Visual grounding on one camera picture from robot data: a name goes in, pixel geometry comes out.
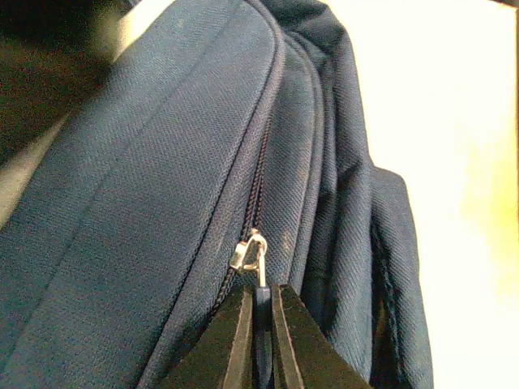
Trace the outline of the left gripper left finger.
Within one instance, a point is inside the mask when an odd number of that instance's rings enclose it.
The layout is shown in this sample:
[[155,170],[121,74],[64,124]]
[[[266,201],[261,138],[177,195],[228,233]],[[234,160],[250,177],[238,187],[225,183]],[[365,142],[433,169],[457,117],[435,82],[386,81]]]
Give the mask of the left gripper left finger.
[[193,349],[158,387],[252,388],[252,328],[252,291],[235,289]]

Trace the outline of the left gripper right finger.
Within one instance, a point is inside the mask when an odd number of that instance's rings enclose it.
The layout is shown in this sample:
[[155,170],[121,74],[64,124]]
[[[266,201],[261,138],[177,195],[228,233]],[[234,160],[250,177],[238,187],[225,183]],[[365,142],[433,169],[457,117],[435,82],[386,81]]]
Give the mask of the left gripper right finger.
[[272,286],[273,381],[275,388],[369,388],[325,339],[289,285]]

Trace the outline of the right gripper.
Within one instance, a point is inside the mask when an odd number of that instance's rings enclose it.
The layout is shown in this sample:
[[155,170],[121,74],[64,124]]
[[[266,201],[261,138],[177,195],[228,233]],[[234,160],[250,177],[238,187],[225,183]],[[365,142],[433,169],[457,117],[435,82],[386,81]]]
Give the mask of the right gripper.
[[1,162],[106,80],[132,1],[1,3]]

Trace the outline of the navy blue backpack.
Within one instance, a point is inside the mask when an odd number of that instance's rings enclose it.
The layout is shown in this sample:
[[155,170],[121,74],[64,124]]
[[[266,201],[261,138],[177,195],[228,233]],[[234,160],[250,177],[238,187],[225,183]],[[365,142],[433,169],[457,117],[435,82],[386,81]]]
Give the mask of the navy blue backpack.
[[244,250],[369,388],[434,385],[407,189],[322,2],[173,2],[10,204],[4,388],[158,388],[256,284]]

